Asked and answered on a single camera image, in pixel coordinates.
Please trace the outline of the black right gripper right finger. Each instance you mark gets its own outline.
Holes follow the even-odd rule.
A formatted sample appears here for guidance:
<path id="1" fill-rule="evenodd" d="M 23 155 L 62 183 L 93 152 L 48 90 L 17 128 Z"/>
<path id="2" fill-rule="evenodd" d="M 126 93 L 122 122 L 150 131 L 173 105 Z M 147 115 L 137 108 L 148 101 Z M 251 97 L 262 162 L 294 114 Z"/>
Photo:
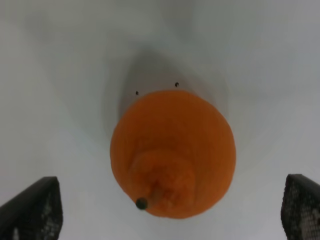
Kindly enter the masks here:
<path id="1" fill-rule="evenodd" d="M 319 240 L 320 185 L 302 174 L 289 174 L 280 218 L 288 240 Z"/>

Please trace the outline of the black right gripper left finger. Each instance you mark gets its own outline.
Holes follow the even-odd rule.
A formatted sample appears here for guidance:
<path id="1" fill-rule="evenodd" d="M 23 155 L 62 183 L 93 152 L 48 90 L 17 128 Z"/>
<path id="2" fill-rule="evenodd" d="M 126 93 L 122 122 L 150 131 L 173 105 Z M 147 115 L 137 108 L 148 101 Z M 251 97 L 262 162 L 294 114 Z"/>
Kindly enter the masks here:
<path id="1" fill-rule="evenodd" d="M 2 240 L 57 240 L 63 226 L 60 183 L 46 176 L 0 207 Z"/>

